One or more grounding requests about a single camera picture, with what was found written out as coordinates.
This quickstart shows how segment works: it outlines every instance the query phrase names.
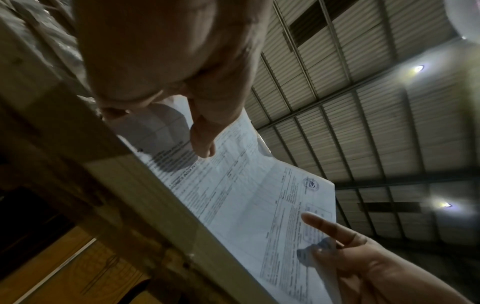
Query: white round object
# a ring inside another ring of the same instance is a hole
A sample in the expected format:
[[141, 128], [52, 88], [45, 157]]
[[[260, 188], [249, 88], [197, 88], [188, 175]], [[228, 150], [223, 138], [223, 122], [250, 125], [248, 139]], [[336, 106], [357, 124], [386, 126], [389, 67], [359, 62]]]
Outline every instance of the white round object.
[[463, 39], [480, 44], [480, 0], [445, 0], [445, 11]]

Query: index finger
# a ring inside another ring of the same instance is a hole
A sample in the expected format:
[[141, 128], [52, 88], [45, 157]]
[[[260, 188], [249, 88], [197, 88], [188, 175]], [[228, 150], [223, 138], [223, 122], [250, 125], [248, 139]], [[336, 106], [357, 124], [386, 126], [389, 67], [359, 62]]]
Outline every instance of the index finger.
[[336, 239], [345, 247], [355, 247], [366, 244], [368, 238], [363, 234], [355, 232], [347, 227], [332, 223], [322, 219], [317, 214], [311, 212], [304, 212], [301, 214], [301, 219], [305, 224], [316, 228], [326, 235]]

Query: hand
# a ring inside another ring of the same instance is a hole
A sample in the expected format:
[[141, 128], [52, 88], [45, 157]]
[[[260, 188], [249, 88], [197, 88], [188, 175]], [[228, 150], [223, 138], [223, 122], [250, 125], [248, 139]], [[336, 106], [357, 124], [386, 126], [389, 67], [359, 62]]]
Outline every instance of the hand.
[[301, 218], [340, 243], [336, 252], [320, 249], [313, 255], [319, 263], [336, 268], [343, 303], [471, 303], [439, 278], [374, 240], [313, 213], [303, 213]]
[[106, 119], [188, 97], [200, 157], [240, 115], [257, 70], [271, 0], [76, 0], [78, 43]]

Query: white strip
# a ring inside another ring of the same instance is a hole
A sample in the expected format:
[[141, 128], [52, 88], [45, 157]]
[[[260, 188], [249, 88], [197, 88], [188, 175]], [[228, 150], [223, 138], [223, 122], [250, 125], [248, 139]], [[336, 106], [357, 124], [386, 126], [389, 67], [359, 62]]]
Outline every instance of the white strip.
[[37, 283], [37, 285], [33, 286], [29, 291], [27, 291], [24, 295], [22, 295], [18, 300], [16, 300], [13, 304], [20, 304], [23, 300], [25, 300], [28, 296], [30, 296], [35, 290], [37, 290], [40, 286], [42, 286], [46, 281], [48, 281], [52, 276], [54, 276], [57, 272], [60, 271], [65, 265], [70, 263], [74, 258], [76, 258], [80, 253], [82, 253], [85, 249], [87, 249], [90, 245], [92, 245], [97, 239], [94, 238], [85, 246], [80, 248], [77, 252], [75, 252], [71, 257], [69, 257], [65, 262], [63, 262], [60, 266], [55, 268], [49, 275], [47, 275], [43, 280]]

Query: white paper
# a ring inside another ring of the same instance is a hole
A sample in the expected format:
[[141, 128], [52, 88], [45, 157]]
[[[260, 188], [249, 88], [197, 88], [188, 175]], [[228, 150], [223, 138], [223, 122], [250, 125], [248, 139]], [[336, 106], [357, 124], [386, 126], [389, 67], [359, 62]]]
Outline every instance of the white paper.
[[279, 303], [341, 303], [335, 271], [311, 257], [331, 240], [300, 218], [336, 221], [334, 185], [273, 158], [245, 111], [209, 159], [193, 152], [191, 125], [186, 98], [175, 96], [111, 127]]

